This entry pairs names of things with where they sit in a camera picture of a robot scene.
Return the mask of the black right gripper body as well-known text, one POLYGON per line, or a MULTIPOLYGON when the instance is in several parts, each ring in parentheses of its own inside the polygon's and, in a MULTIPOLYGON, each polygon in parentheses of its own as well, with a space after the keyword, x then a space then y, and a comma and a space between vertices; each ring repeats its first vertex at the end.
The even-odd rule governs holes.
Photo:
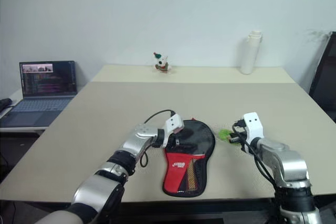
POLYGON ((232 126, 232 130, 233 133, 240 133, 242 135, 241 141, 242 144, 244 144, 244 142, 247 139, 247 131, 246 131, 246 123, 244 120, 238 120, 236 121, 233 126, 232 126))

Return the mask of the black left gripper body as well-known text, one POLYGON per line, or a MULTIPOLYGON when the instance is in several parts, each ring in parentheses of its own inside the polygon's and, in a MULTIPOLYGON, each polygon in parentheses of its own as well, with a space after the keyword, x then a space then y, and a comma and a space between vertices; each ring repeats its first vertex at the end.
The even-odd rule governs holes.
POLYGON ((177 150, 180 148, 180 133, 173 133, 169 136, 167 150, 177 150))

